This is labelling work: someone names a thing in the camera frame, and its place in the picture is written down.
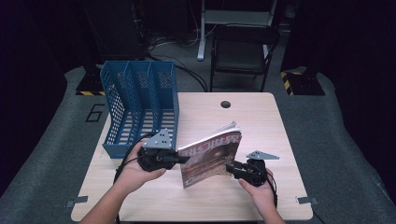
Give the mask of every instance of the book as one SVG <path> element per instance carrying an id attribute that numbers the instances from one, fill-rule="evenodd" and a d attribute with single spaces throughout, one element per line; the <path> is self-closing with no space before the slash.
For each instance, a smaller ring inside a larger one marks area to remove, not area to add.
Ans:
<path id="1" fill-rule="evenodd" d="M 241 139 L 241 129 L 233 122 L 207 137 L 178 148 L 179 156 L 190 157 L 185 164 L 180 164 L 183 188 L 213 175 L 231 175 L 226 171 L 226 164 L 233 164 Z"/>

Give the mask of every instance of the gray floor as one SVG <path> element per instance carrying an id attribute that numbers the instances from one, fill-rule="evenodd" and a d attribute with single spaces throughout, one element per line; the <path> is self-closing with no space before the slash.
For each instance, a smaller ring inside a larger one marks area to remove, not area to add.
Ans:
<path id="1" fill-rule="evenodd" d="M 318 75 L 325 96 L 286 94 L 279 75 L 286 42 L 287 35 L 283 34 L 264 91 L 276 98 L 308 195 L 319 200 L 313 210 L 326 223 L 396 223 L 394 204 L 343 126 L 329 79 Z M 197 50 L 198 43 L 191 47 L 164 44 L 151 53 L 180 64 L 169 57 L 177 58 L 208 84 L 209 42 L 203 62 L 197 62 Z M 75 95 L 84 76 L 82 68 L 65 76 L 68 88 L 52 123 L 0 199 L 0 223 L 74 223 L 70 218 L 72 208 L 64 205 L 78 196 L 107 107 L 102 105 L 106 104 L 104 96 Z M 179 70 L 177 85 L 178 91 L 203 91 L 192 77 Z M 86 122 L 93 106 L 103 113 L 98 122 Z M 320 221 L 313 217 L 298 223 Z"/>

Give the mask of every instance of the chair seat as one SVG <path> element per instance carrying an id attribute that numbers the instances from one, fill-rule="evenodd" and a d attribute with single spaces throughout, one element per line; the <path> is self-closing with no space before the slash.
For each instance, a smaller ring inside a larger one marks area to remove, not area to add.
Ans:
<path id="1" fill-rule="evenodd" d="M 218 41 L 216 71 L 262 75 L 264 53 L 261 44 Z"/>

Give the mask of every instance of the stand base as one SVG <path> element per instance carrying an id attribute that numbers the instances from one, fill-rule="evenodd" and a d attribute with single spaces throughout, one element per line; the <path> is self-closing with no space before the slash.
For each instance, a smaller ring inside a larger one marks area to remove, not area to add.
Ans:
<path id="1" fill-rule="evenodd" d="M 76 88 L 76 95 L 105 95 L 99 75 L 85 73 Z"/>
<path id="2" fill-rule="evenodd" d="M 306 79 L 302 73 L 281 72 L 288 95 L 325 95 L 318 80 Z"/>

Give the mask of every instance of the table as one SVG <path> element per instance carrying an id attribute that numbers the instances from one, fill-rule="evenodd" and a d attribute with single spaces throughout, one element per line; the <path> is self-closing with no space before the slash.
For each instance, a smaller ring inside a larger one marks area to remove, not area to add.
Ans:
<path id="1" fill-rule="evenodd" d="M 205 55 L 205 24 L 226 24 L 243 23 L 256 25 L 271 25 L 274 17 L 277 0 L 273 0 L 271 11 L 227 11 L 227 10 L 207 10 L 205 0 L 201 4 L 201 38 L 198 48 L 197 60 L 202 61 Z"/>
<path id="2" fill-rule="evenodd" d="M 177 147 L 209 135 L 232 121 L 242 129 L 237 161 L 259 150 L 276 155 L 266 161 L 275 176 L 278 211 L 286 220 L 307 220 L 313 216 L 310 204 L 299 204 L 305 197 L 304 183 L 290 147 L 282 119 L 271 93 L 265 92 L 180 92 Z M 229 108 L 220 106 L 231 103 Z M 72 219 L 81 220 L 111 187 L 121 160 L 111 160 L 102 147 L 110 119 L 100 136 L 90 167 L 78 196 Z M 232 176 L 216 175 L 183 189 L 179 164 L 159 179 L 146 183 L 130 194 L 120 210 L 120 220 L 128 221 L 248 221 L 261 220 L 250 196 Z"/>

